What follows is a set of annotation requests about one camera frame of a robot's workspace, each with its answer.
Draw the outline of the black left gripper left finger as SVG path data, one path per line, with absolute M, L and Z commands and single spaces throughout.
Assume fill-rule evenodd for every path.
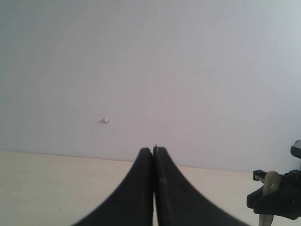
M 151 226 L 153 224 L 153 156 L 138 152 L 119 186 L 76 226 Z

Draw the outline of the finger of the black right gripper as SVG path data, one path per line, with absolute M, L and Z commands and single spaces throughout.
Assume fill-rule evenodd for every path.
M 284 184 L 279 190 L 264 196 L 261 187 L 247 196 L 246 205 L 255 214 L 300 214 L 301 190 Z
M 281 181 L 284 180 L 284 178 L 285 177 L 283 174 L 279 174 L 274 170 L 266 172 L 261 169 L 258 169 L 253 171 L 253 180 L 262 183 L 271 182 L 272 180 Z

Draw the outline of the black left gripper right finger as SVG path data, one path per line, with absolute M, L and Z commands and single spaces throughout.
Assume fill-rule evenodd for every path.
M 153 148 L 154 194 L 160 226 L 245 226 L 204 197 L 180 172 L 165 147 Z

